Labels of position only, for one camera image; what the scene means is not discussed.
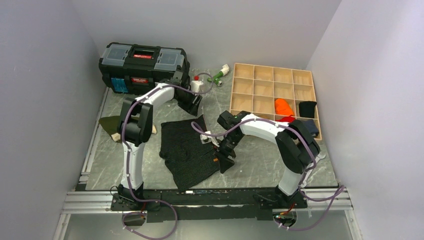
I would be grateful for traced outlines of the black striped underwear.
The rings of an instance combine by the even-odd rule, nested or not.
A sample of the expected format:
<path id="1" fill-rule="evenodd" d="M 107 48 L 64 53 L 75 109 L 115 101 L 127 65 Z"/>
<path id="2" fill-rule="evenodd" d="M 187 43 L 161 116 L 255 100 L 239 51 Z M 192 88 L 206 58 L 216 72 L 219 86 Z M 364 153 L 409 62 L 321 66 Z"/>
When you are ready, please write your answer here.
<path id="1" fill-rule="evenodd" d="M 161 124 L 159 156 L 164 159 L 179 192 L 198 185 L 220 169 L 215 148 L 211 143 L 201 142 L 191 122 L 197 123 L 204 132 L 207 130 L 203 115 Z"/>

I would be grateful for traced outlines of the wooden compartment tray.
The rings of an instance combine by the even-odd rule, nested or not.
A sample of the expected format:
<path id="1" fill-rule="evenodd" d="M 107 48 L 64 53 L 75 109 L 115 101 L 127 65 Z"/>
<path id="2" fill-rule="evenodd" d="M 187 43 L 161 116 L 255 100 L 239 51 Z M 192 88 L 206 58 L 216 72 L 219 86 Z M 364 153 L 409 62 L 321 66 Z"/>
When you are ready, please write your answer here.
<path id="1" fill-rule="evenodd" d="M 318 102 L 311 71 L 235 63 L 229 102 L 229 111 L 233 115 L 247 111 L 261 118 L 279 120 L 285 115 L 275 113 L 276 99 L 286 100 L 297 120 L 312 119 L 319 129 L 319 135 L 315 139 L 322 140 Z M 315 118 L 299 116 L 299 103 L 304 101 L 317 102 Z"/>

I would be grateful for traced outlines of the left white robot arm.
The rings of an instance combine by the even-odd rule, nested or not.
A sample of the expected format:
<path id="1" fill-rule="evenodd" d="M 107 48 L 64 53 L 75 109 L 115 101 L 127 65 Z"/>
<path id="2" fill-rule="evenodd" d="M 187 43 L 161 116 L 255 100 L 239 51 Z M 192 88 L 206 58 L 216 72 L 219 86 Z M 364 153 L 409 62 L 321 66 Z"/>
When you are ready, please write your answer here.
<path id="1" fill-rule="evenodd" d="M 175 99 L 181 109 L 196 117 L 202 95 L 202 92 L 163 82 L 146 94 L 123 102 L 117 130 L 121 136 L 124 164 L 117 191 L 129 209 L 137 210 L 145 201 L 143 156 L 146 143 L 152 135 L 154 107 Z"/>

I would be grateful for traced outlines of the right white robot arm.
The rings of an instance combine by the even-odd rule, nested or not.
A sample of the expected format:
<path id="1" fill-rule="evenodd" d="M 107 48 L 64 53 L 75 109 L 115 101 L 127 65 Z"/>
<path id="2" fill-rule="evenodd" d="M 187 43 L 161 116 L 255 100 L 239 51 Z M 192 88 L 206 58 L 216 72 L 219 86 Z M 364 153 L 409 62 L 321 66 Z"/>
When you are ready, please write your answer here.
<path id="1" fill-rule="evenodd" d="M 289 207 L 299 193 L 299 184 L 307 167 L 321 151 L 306 126 L 300 120 L 282 123 L 247 111 L 237 115 L 224 111 L 217 122 L 227 130 L 215 152 L 221 173 L 235 164 L 234 149 L 244 136 L 258 137 L 278 147 L 285 171 L 275 188 L 275 200 L 280 207 Z"/>

